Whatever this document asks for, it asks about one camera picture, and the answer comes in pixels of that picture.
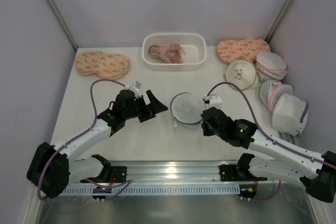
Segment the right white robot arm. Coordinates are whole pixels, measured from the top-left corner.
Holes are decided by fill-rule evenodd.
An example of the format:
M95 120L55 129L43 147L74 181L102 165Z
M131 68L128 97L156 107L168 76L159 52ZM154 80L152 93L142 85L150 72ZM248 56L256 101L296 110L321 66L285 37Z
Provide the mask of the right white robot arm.
M236 164L243 180L272 178L303 188L311 197L327 203L335 198L335 153L306 150L268 136L245 119L232 120L215 107L202 112L204 136L217 136L233 147L263 153L271 159L244 153Z

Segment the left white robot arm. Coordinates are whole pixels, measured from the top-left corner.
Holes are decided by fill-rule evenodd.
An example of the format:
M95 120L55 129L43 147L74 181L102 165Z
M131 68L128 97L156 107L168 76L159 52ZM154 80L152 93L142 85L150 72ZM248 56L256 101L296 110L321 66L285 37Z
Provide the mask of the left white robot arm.
M108 139L121 130L127 120L138 118L145 122L158 113L167 111L148 90L149 104L143 96L132 90L122 90L107 108L96 117L93 126L63 143L50 145L40 144L28 168L26 178L42 191L46 197L55 198L74 182L90 179L94 182L106 183L112 174L111 163L99 154L86 159L79 159L85 151Z

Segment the white mesh bag blue trim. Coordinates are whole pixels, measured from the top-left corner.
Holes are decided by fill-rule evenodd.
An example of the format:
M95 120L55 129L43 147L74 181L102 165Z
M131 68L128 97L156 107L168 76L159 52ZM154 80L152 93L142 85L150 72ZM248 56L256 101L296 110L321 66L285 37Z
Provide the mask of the white mesh bag blue trim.
M174 126L196 126L202 122L201 114L205 110L204 101L190 92L175 95L169 105L169 110L174 118Z

